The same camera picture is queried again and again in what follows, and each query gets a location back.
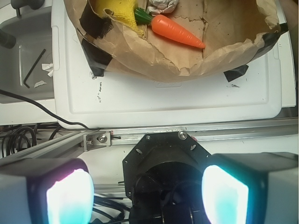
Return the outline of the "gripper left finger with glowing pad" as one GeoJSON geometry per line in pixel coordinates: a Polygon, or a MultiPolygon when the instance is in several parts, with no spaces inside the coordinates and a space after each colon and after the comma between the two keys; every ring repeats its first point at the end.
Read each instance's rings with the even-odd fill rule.
{"type": "Polygon", "coordinates": [[[19,159],[0,164],[2,224],[87,224],[94,186],[81,159],[19,159]]]}

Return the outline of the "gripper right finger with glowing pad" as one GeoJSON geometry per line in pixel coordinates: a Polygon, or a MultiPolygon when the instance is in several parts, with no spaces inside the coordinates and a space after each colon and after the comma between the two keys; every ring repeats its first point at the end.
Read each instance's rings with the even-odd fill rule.
{"type": "Polygon", "coordinates": [[[212,224],[297,224],[299,156],[288,152],[213,154],[202,177],[212,224]]]}

